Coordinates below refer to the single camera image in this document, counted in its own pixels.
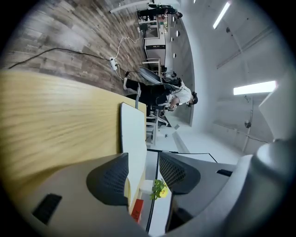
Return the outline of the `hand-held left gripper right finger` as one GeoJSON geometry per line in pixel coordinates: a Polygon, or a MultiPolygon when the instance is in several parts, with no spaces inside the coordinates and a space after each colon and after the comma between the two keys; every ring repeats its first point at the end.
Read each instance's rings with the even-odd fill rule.
{"type": "Polygon", "coordinates": [[[218,195],[235,165],[160,153],[160,173],[172,193],[173,212],[182,217],[197,216],[218,195]]]}

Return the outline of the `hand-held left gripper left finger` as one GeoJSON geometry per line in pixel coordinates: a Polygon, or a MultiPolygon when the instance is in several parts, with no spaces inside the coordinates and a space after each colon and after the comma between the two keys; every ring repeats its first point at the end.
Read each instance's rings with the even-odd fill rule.
{"type": "Polygon", "coordinates": [[[67,166],[23,198],[19,212],[43,237],[145,237],[128,212],[128,173],[127,153],[67,166]]]}

